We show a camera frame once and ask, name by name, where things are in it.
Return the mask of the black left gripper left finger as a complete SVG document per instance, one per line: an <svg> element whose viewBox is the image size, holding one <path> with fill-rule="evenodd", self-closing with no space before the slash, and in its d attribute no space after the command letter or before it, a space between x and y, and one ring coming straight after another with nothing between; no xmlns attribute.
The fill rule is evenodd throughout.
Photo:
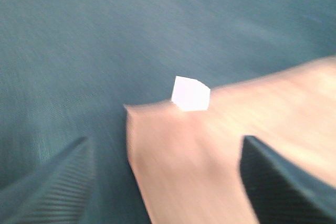
<svg viewBox="0 0 336 224"><path fill-rule="evenodd" d="M94 183L94 146L81 137L1 190L1 223L79 223Z"/></svg>

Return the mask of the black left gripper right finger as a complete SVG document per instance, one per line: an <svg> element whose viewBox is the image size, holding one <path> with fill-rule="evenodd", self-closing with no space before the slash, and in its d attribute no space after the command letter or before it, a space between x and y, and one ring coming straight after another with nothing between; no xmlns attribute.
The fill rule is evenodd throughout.
<svg viewBox="0 0 336 224"><path fill-rule="evenodd" d="M335 187L254 136L243 138L240 176L259 223L335 223Z"/></svg>

